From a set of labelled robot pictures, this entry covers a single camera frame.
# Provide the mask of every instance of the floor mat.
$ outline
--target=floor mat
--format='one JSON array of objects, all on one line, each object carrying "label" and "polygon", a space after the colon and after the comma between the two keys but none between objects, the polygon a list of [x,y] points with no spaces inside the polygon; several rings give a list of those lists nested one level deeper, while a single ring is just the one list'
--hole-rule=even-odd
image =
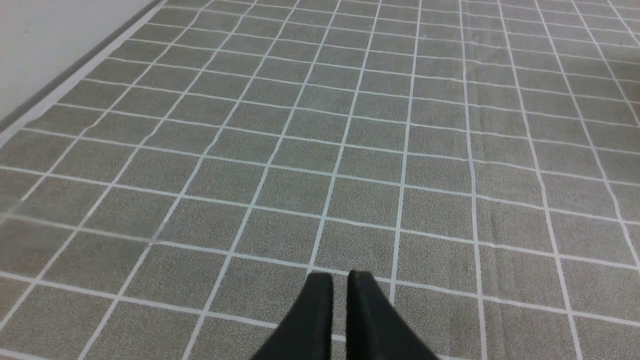
[{"label": "floor mat", "polygon": [[443,359],[640,353],[640,4],[169,0],[0,151],[0,356],[249,358],[375,275]]}]

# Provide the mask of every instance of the grid square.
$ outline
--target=grid square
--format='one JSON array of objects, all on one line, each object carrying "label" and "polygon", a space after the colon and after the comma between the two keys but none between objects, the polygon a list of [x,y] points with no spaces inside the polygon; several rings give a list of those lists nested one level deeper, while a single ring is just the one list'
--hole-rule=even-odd
[{"label": "grid square", "polygon": [[206,318],[189,358],[191,360],[248,359],[258,351],[272,331],[267,327],[232,320]]},{"label": "grid square", "polygon": [[518,69],[518,84],[522,88],[548,90],[569,94],[562,74],[555,72]]},{"label": "grid square", "polygon": [[515,85],[513,71],[508,67],[494,64],[467,63],[467,81],[496,85]]},{"label": "grid square", "polygon": [[298,107],[347,115],[351,110],[353,94],[351,91],[307,85],[302,91]]},{"label": "grid square", "polygon": [[78,140],[54,169],[55,174],[111,181],[133,152],[133,147]]},{"label": "grid square", "polygon": [[471,198],[405,189],[402,228],[471,239]]},{"label": "grid square", "polygon": [[542,205],[540,183],[535,172],[490,163],[476,163],[474,167],[478,195]]},{"label": "grid square", "polygon": [[329,217],[394,226],[400,188],[338,178],[329,204]]},{"label": "grid square", "polygon": [[204,72],[190,91],[195,94],[238,99],[248,82],[249,79],[240,76]]},{"label": "grid square", "polygon": [[300,92],[299,85],[277,81],[254,79],[247,89],[244,99],[277,106],[293,106]]},{"label": "grid square", "polygon": [[6,200],[10,204],[22,198],[40,179],[40,176],[0,168],[0,211],[6,210]]},{"label": "grid square", "polygon": [[277,142],[278,138],[275,136],[224,129],[209,151],[209,155],[266,163]]},{"label": "grid square", "polygon": [[575,95],[597,96],[607,99],[622,99],[615,81],[568,75],[567,80]]},{"label": "grid square", "polygon": [[612,151],[599,151],[598,156],[609,179],[638,183],[640,168],[636,164],[640,156]]},{"label": "grid square", "polygon": [[52,359],[75,358],[110,303],[109,299],[36,286],[3,329],[0,347]]},{"label": "grid square", "polygon": [[194,156],[140,149],[118,183],[179,193],[196,162]]},{"label": "grid square", "polygon": [[108,109],[126,90],[127,87],[122,85],[81,80],[60,99],[60,102],[89,108]]},{"label": "grid square", "polygon": [[329,176],[272,168],[257,204],[319,215],[323,212],[330,181]]},{"label": "grid square", "polygon": [[365,69],[411,74],[413,71],[413,56],[370,52]]},{"label": "grid square", "polygon": [[414,99],[411,123],[465,129],[465,107],[449,102]]},{"label": "grid square", "polygon": [[304,281],[303,268],[234,258],[211,310],[278,323],[293,305]]},{"label": "grid square", "polygon": [[484,311],[487,350],[492,359],[575,357],[566,315],[488,301]]},{"label": "grid square", "polygon": [[586,28],[547,24],[551,38],[564,38],[568,40],[580,40],[591,42],[591,36]]},{"label": "grid square", "polygon": [[133,84],[133,82],[147,69],[148,65],[131,63],[117,59],[105,59],[96,66],[87,79],[109,81],[111,83]]},{"label": "grid square", "polygon": [[531,147],[525,139],[471,134],[471,149],[475,160],[534,167]]},{"label": "grid square", "polygon": [[144,24],[133,35],[131,35],[131,38],[169,43],[174,41],[180,33],[182,33],[180,28]]},{"label": "grid square", "polygon": [[267,53],[267,51],[269,51],[269,48],[271,47],[271,44],[273,44],[273,42],[274,40],[269,38],[257,38],[246,35],[231,35],[222,49],[228,51],[237,51],[239,53],[264,55]]},{"label": "grid square", "polygon": [[478,240],[552,252],[543,210],[477,199]]},{"label": "grid square", "polygon": [[406,183],[452,192],[471,192],[471,172],[466,160],[409,155]]},{"label": "grid square", "polygon": [[567,74],[600,76],[603,78],[611,77],[611,73],[609,72],[607,65],[602,60],[560,56],[560,62]]},{"label": "grid square", "polygon": [[275,38],[282,28],[282,21],[243,17],[235,33]]},{"label": "grid square", "polygon": [[437,354],[465,359],[481,356],[477,299],[399,285],[396,286],[396,309]]},{"label": "grid square", "polygon": [[228,126],[261,133],[280,134],[287,122],[289,112],[289,109],[241,103],[229,119]]},{"label": "grid square", "polygon": [[409,132],[409,151],[466,158],[467,136],[462,131],[412,126]]},{"label": "grid square", "polygon": [[233,107],[233,101],[185,95],[169,117],[209,125],[222,125]]},{"label": "grid square", "polygon": [[173,202],[173,197],[165,195],[113,188],[85,226],[90,229],[151,238],[162,224]]},{"label": "grid square", "polygon": [[560,254],[634,264],[620,224],[563,213],[552,213]]},{"label": "grid square", "polygon": [[362,15],[375,17],[378,7],[375,4],[357,3],[354,1],[344,1],[338,6],[337,12],[351,15]]},{"label": "grid square", "polygon": [[554,258],[480,246],[480,264],[485,295],[528,304],[564,307]]},{"label": "grid square", "polygon": [[262,58],[256,55],[235,54],[219,51],[207,66],[207,70],[251,76]]},{"label": "grid square", "polygon": [[201,309],[224,260],[220,254],[155,245],[124,295]]},{"label": "grid square", "polygon": [[635,205],[640,201],[638,188],[636,186],[612,184],[611,190],[618,198],[622,218],[640,222],[640,209]]},{"label": "grid square", "polygon": [[1,224],[0,230],[0,269],[29,277],[38,276],[71,235],[71,230],[12,219]]},{"label": "grid square", "polygon": [[371,31],[373,28],[373,20],[374,19],[370,17],[359,17],[337,13],[335,14],[335,18],[333,18],[331,27],[337,29]]},{"label": "grid square", "polygon": [[309,67],[307,63],[266,58],[257,75],[262,78],[302,83],[307,77]]},{"label": "grid square", "polygon": [[236,252],[269,259],[308,263],[320,220],[253,210]]},{"label": "grid square", "polygon": [[563,259],[566,287],[574,311],[638,321],[637,271]]},{"label": "grid square", "polygon": [[408,107],[409,100],[402,97],[359,93],[353,115],[405,122]]},{"label": "grid square", "polygon": [[591,149],[559,143],[536,142],[536,155],[541,170],[601,177]]},{"label": "grid square", "polygon": [[389,95],[409,96],[411,77],[380,72],[365,71],[360,83],[360,90]]},{"label": "grid square", "polygon": [[195,70],[154,65],[140,79],[137,85],[165,90],[185,91],[196,78],[196,75],[198,75],[198,72]]},{"label": "grid square", "polygon": [[180,224],[181,231],[169,240],[227,250],[236,238],[245,213],[246,208],[241,206],[181,199],[169,219],[170,224]]},{"label": "grid square", "polygon": [[175,8],[162,8],[149,20],[149,22],[155,22],[156,24],[173,25],[173,26],[188,26],[198,15],[195,10],[187,9],[175,9]]},{"label": "grid square", "polygon": [[76,225],[105,189],[101,185],[46,177],[31,193],[29,201],[22,203],[16,212],[31,218]]},{"label": "grid square", "polygon": [[87,359],[180,357],[197,321],[198,316],[194,314],[120,302]]},{"label": "grid square", "polygon": [[585,357],[607,357],[610,354],[609,347],[615,348],[620,356],[629,359],[633,359],[640,351],[637,342],[634,341],[640,336],[640,331],[635,326],[580,316],[575,317],[575,324],[581,340],[580,349]]},{"label": "grid square", "polygon": [[393,152],[345,147],[338,174],[399,183],[402,159]]},{"label": "grid square", "polygon": [[355,90],[358,85],[360,71],[327,65],[314,65],[308,83]]},{"label": "grid square", "polygon": [[576,102],[585,119],[611,122],[613,124],[635,125],[636,120],[629,106],[624,102],[577,97]]},{"label": "grid square", "polygon": [[346,143],[401,151],[404,149],[404,124],[375,120],[353,119]]},{"label": "grid square", "polygon": [[139,241],[78,233],[44,280],[116,294],[146,246]]},{"label": "grid square", "polygon": [[[460,46],[460,44],[449,42],[449,47],[453,47],[454,52],[459,53],[459,56],[455,56],[456,58],[462,59],[462,46]],[[467,60],[497,65],[511,65],[511,57],[507,49],[498,49],[496,47],[465,42],[465,52]],[[438,56],[437,50],[433,51],[433,56]]]},{"label": "grid square", "polygon": [[393,231],[329,220],[324,224],[315,265],[343,271],[363,269],[374,276],[391,277],[394,237]]},{"label": "grid square", "polygon": [[238,15],[218,12],[200,12],[192,28],[226,31],[229,33],[234,29],[239,19],[240,16]]},{"label": "grid square", "polygon": [[286,135],[339,143],[346,124],[346,117],[296,109]]},{"label": "grid square", "polygon": [[201,69],[213,56],[212,50],[192,49],[190,47],[170,46],[158,59],[158,64],[174,65]]},{"label": "grid square", "polygon": [[256,165],[204,159],[187,194],[249,204],[263,171]]},{"label": "grid square", "polygon": [[276,40],[269,52],[269,56],[298,61],[313,61],[316,57],[317,49],[318,45],[315,44]]},{"label": "grid square", "polygon": [[53,105],[41,117],[32,120],[25,127],[78,135],[92,125],[102,115],[101,111]]},{"label": "grid square", "polygon": [[471,131],[482,131],[500,135],[527,136],[527,129],[520,111],[505,111],[492,108],[469,107]]},{"label": "grid square", "polygon": [[311,42],[320,44],[324,38],[325,28],[287,23],[282,29],[280,38],[284,40]]},{"label": "grid square", "polygon": [[578,117],[575,105],[569,95],[522,90],[522,102],[527,111]]},{"label": "grid square", "polygon": [[[414,16],[417,14],[413,9],[402,9],[402,10],[410,10]],[[411,22],[400,22],[394,20],[385,20],[378,19],[376,21],[376,33],[384,33],[384,34],[393,34],[393,35],[402,35],[405,37],[415,37],[415,23]]]},{"label": "grid square", "polygon": [[604,183],[560,175],[542,174],[551,208],[616,217]]},{"label": "grid square", "polygon": [[162,117],[169,112],[179,97],[179,94],[171,92],[132,88],[115,104],[114,110]]},{"label": "grid square", "polygon": [[167,45],[164,44],[125,40],[125,42],[123,42],[122,45],[120,45],[118,49],[115,49],[109,56],[123,60],[144,61],[150,63],[160,56],[166,47]]},{"label": "grid square", "polygon": [[373,34],[370,50],[413,55],[415,39],[395,35]]},{"label": "grid square", "polygon": [[[205,6],[207,5],[207,3],[209,3],[206,0],[195,0],[195,1],[200,3],[200,6]],[[209,6],[207,6],[206,9],[213,10],[215,12],[236,13],[236,14],[242,15],[250,8],[251,8],[251,4],[249,3],[231,3],[227,1],[214,1]]]},{"label": "grid square", "polygon": [[403,233],[398,254],[399,280],[476,292],[474,246]]},{"label": "grid square", "polygon": [[427,99],[464,102],[464,87],[459,81],[416,78],[413,96]]},{"label": "grid square", "polygon": [[532,53],[530,51],[512,51],[513,64],[532,70],[560,71],[556,56],[553,54]]},{"label": "grid square", "polygon": [[467,93],[470,104],[520,110],[518,91],[514,88],[472,83],[468,84]]},{"label": "grid square", "polygon": [[531,137],[538,140],[588,145],[579,119],[563,119],[537,114],[527,114],[527,122],[531,129]]},{"label": "grid square", "polygon": [[146,144],[153,147],[203,153],[211,144],[218,128],[165,121]]},{"label": "grid square", "polygon": [[366,49],[369,44],[369,34],[349,30],[329,29],[324,42],[327,45]]},{"label": "grid square", "polygon": [[28,282],[9,279],[8,277],[0,277],[0,315],[6,316],[16,301],[22,296],[24,290],[29,286]]},{"label": "grid square", "polygon": [[331,21],[331,16],[332,15],[330,13],[320,13],[320,12],[296,8],[291,13],[291,16],[289,17],[289,22],[299,22],[302,24],[327,26]]},{"label": "grid square", "polygon": [[283,139],[274,165],[333,172],[340,147],[305,140]]},{"label": "grid square", "polygon": [[213,31],[189,29],[175,42],[176,44],[208,47],[209,49],[217,49],[227,38],[226,33],[217,33]]},{"label": "grid square", "polygon": [[364,51],[359,49],[341,49],[339,47],[322,46],[318,54],[318,63],[332,65],[362,67]]},{"label": "grid square", "polygon": [[60,136],[18,131],[2,147],[0,164],[46,172],[65,152],[71,141]]}]

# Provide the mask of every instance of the gray speckled surface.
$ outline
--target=gray speckled surface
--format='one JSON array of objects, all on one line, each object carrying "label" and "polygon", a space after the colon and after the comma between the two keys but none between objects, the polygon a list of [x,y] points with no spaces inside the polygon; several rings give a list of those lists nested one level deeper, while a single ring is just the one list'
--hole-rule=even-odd
[{"label": "gray speckled surface", "polygon": [[637,359],[639,40],[636,0],[168,0],[0,149],[0,357],[245,359],[327,271],[339,359],[357,267],[445,359]]}]

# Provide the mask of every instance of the white grid line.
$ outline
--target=white grid line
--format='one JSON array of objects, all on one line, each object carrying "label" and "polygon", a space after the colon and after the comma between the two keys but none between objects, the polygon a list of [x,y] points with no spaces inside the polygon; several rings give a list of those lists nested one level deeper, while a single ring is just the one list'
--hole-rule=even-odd
[{"label": "white grid line", "polygon": [[[500,11],[500,16],[502,16],[502,6],[500,5],[500,0],[498,0],[498,10]],[[505,27],[505,23],[504,23],[504,18],[502,19],[502,26]],[[511,52],[511,45],[509,43],[509,38],[507,37],[507,51],[509,53],[509,59],[511,60],[511,64],[515,64],[515,61],[513,60],[513,53]],[[518,87],[518,73],[516,71],[516,69],[513,69],[513,78],[515,80],[516,83],[516,87]],[[529,146],[531,148],[531,154],[533,155],[533,163],[534,166],[536,168],[536,176],[538,177],[538,182],[540,183],[540,190],[542,193],[542,202],[543,202],[543,206],[545,207],[545,218],[547,221],[547,229],[548,229],[548,233],[549,233],[549,238],[551,239],[551,246],[553,248],[554,251],[554,255],[555,256],[555,261],[556,261],[556,269],[557,269],[557,274],[558,274],[558,278],[560,281],[560,287],[562,288],[562,294],[563,294],[563,300],[564,300],[564,307],[567,310],[568,313],[568,320],[569,320],[569,328],[571,329],[571,335],[573,338],[573,346],[575,348],[575,353],[576,353],[576,358],[577,360],[582,360],[582,350],[580,349],[580,338],[578,337],[578,331],[575,325],[575,319],[573,318],[573,315],[571,314],[572,311],[572,307],[571,307],[571,302],[569,301],[569,291],[567,290],[566,287],[566,282],[564,280],[564,273],[562,271],[562,264],[560,263],[560,258],[559,256],[557,256],[559,254],[558,248],[557,248],[557,243],[556,243],[556,236],[554,234],[554,229],[552,226],[552,222],[551,222],[551,214],[548,210],[548,202],[547,202],[547,190],[545,187],[545,183],[542,180],[542,175],[540,174],[540,166],[538,165],[538,157],[536,155],[536,149],[535,146],[533,145],[533,140],[531,138],[531,130],[529,129],[529,121],[527,120],[527,114],[524,112],[525,111],[525,106],[524,106],[524,101],[523,101],[523,97],[522,97],[522,91],[517,88],[518,91],[518,99],[520,101],[520,107],[522,109],[522,118],[524,121],[524,125],[525,128],[527,130],[527,136],[529,137]]]},{"label": "white grid line", "polygon": [[402,153],[402,168],[400,172],[400,189],[398,196],[398,206],[396,212],[396,233],[394,235],[394,255],[391,264],[391,285],[389,286],[389,302],[391,305],[396,304],[396,279],[397,279],[397,270],[398,270],[398,261],[400,255],[400,229],[402,228],[402,213],[403,213],[403,204],[404,204],[404,186],[406,182],[406,162],[409,152],[409,130],[411,129],[411,114],[412,114],[412,105],[413,105],[413,89],[415,86],[415,66],[417,63],[417,55],[418,55],[418,39],[420,37],[420,16],[422,8],[422,0],[419,0],[418,7],[418,19],[415,25],[415,45],[413,46],[413,61],[412,61],[412,73],[411,73],[411,82],[409,87],[409,101],[408,101],[408,109],[406,115],[406,124],[404,125],[404,145],[403,145],[403,153]]},{"label": "white grid line", "polygon": [[482,297],[484,295],[482,284],[482,265],[480,258],[480,244],[478,238],[478,226],[477,226],[477,201],[476,201],[476,170],[474,166],[474,157],[471,142],[471,122],[469,120],[469,95],[467,89],[467,50],[464,44],[465,32],[464,32],[464,20],[462,16],[462,1],[458,0],[458,6],[460,10],[460,37],[462,39],[462,79],[463,79],[463,91],[465,93],[465,125],[467,136],[467,157],[469,161],[470,180],[471,180],[471,222],[473,231],[474,242],[474,263],[476,266],[476,293],[478,294],[478,323],[480,332],[480,353],[482,360],[487,360],[488,355],[488,341],[486,338],[486,321],[484,314],[484,301]]}]

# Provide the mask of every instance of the white wall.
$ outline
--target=white wall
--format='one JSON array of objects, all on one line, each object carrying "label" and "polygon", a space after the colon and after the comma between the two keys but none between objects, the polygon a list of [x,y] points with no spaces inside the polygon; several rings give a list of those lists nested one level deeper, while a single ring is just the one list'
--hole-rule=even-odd
[{"label": "white wall", "polygon": [[0,120],[152,0],[0,0]]}]

